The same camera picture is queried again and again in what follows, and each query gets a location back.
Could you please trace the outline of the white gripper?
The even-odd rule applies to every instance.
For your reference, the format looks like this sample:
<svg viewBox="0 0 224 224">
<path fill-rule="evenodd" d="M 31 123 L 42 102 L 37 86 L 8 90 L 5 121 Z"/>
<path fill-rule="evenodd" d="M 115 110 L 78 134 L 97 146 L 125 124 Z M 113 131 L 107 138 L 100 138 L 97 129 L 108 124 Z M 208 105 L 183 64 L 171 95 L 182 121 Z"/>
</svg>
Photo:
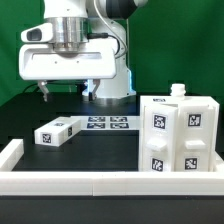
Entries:
<svg viewBox="0 0 224 224">
<path fill-rule="evenodd" d="M 40 80 L 37 84 L 45 102 L 48 80 L 94 79 L 89 99 L 95 100 L 100 79 L 116 75 L 114 51 L 108 46 L 87 43 L 78 52 L 58 53 L 51 44 L 26 44 L 19 52 L 19 74 L 24 80 Z"/>
</svg>

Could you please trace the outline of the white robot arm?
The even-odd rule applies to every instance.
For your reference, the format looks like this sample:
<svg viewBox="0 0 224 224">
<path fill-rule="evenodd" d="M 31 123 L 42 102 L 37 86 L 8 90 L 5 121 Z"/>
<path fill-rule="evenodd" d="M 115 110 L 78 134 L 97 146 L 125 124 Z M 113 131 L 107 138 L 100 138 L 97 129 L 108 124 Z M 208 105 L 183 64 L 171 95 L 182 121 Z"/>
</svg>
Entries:
<svg viewBox="0 0 224 224">
<path fill-rule="evenodd" d="M 117 103 L 136 95 L 127 67 L 128 19 L 148 0 L 43 0 L 44 23 L 21 33 L 19 74 L 47 95 L 47 83 L 82 80 L 86 101 Z"/>
</svg>

